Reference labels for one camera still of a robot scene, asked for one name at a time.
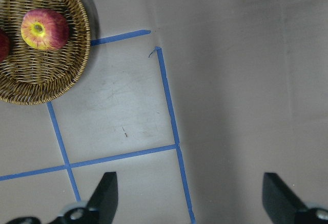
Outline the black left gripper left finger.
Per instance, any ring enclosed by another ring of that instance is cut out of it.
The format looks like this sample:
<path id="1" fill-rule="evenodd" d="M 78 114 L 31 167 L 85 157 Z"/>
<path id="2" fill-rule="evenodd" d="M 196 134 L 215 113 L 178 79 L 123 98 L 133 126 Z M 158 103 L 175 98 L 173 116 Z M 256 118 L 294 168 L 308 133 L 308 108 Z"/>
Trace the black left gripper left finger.
<path id="1" fill-rule="evenodd" d="M 73 205 L 51 223 L 112 223 L 118 206 L 116 172 L 106 172 L 88 202 Z"/>

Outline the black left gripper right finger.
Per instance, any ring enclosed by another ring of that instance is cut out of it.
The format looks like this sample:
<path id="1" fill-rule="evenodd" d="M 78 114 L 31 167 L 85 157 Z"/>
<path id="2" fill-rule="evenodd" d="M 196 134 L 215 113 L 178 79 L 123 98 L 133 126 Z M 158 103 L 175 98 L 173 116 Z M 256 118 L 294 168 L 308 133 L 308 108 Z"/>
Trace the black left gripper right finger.
<path id="1" fill-rule="evenodd" d="M 277 173 L 263 174 L 262 205 L 274 224 L 327 223 L 327 209 L 306 206 Z"/>

